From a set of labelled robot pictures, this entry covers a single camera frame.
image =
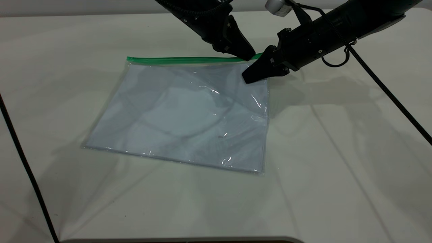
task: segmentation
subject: ziplock bag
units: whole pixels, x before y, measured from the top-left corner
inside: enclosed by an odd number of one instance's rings
[[[239,61],[127,58],[85,147],[262,173],[267,81],[245,84]]]

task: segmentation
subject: white table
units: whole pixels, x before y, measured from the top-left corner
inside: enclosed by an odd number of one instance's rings
[[[258,52],[298,26],[294,14],[233,15]],[[431,22],[413,9],[355,46],[429,132]],[[61,240],[432,242],[432,148],[354,58],[269,80],[256,176],[81,148],[126,56],[228,56],[174,16],[2,18],[0,32],[0,90]],[[0,161],[0,241],[50,242],[3,119]]]

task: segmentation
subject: black cable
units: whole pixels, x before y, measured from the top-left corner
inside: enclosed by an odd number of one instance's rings
[[[323,60],[324,64],[327,65],[327,66],[329,66],[329,67],[341,67],[341,66],[345,65],[348,62],[348,60],[349,60],[349,51],[348,51],[348,48],[345,47],[345,49],[343,50],[343,52],[345,52],[345,61],[343,61],[343,63],[341,63],[341,64],[333,65],[331,63],[328,63],[324,59],[324,56],[322,56],[321,59]]]
[[[365,69],[365,71],[371,76],[371,78],[377,83],[377,85],[382,89],[382,91],[393,101],[393,103],[399,108],[399,110],[406,116],[406,118],[414,125],[414,127],[419,131],[419,133],[432,145],[432,137],[429,133],[420,125],[420,123],[411,115],[411,113],[400,103],[400,101],[392,94],[392,92],[381,82],[381,80],[375,75],[375,73],[368,67],[368,65],[363,61],[359,54],[354,50],[354,48],[348,43],[348,41],[339,33],[336,26],[327,18],[327,15],[320,8],[311,7],[303,4],[299,4],[301,8],[318,11],[323,18],[327,21],[330,27],[333,29],[335,34],[344,43],[346,48],[353,54],[360,65]]]
[[[209,9],[209,10],[205,10],[205,11],[186,10],[186,9],[183,9],[179,6],[176,6],[176,5],[170,3],[166,0],[156,0],[156,2],[162,6],[165,6],[166,8],[169,8],[170,10],[184,13],[184,14],[191,15],[191,16],[195,16],[195,17],[200,17],[200,16],[208,16],[208,15],[212,15],[212,14],[216,13],[219,9],[230,4],[230,2],[232,2],[232,0],[225,0],[225,1],[221,2],[218,6],[212,8],[212,9]]]
[[[6,109],[6,105],[4,104],[3,98],[0,94],[0,109],[1,113],[3,114],[3,118],[6,122],[7,128],[9,129],[10,136],[12,137],[13,143],[15,144],[15,148],[18,151],[19,157],[21,159],[22,165],[25,168],[25,171],[27,172],[27,175],[30,178],[30,182],[32,183],[33,189],[35,190],[36,197],[38,198],[39,204],[42,208],[42,212],[44,213],[45,220],[47,222],[48,228],[50,229],[51,236],[53,237],[53,240],[55,243],[59,243],[59,240],[57,238],[57,235],[54,230],[53,223],[51,222],[50,215],[48,214],[48,209],[45,206],[44,199],[42,198],[41,191],[39,190],[39,186],[36,182],[35,176],[33,175],[33,172],[29,166],[29,163],[27,162],[27,159],[25,158],[24,151],[22,150],[21,144],[19,143],[18,137],[16,135],[15,129],[13,128],[12,121],[10,120],[9,114]]]

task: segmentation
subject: green zipper seal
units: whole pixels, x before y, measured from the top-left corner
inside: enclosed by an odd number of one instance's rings
[[[262,55],[258,53],[251,60],[258,59]],[[216,58],[216,57],[183,57],[183,58],[134,58],[127,57],[128,62],[147,64],[147,65],[168,65],[168,64],[201,64],[218,62],[240,62],[240,58]]]

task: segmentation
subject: robotic arm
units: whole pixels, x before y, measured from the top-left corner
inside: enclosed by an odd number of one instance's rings
[[[156,0],[174,14],[201,38],[213,45],[215,51],[230,53],[250,60],[255,51],[244,38],[232,15],[232,0]],[[272,14],[285,16],[294,10],[300,26],[286,28],[277,35],[277,46],[269,45],[261,57],[243,72],[246,83],[267,77],[285,76],[289,70],[322,58],[331,67],[348,61],[348,45],[357,39],[381,31],[402,20],[404,13],[421,0],[349,0],[326,15],[322,10],[294,2],[268,0],[266,8]],[[315,21],[303,9],[321,11],[324,15]],[[331,65],[324,56],[344,45],[347,59],[340,65]]]

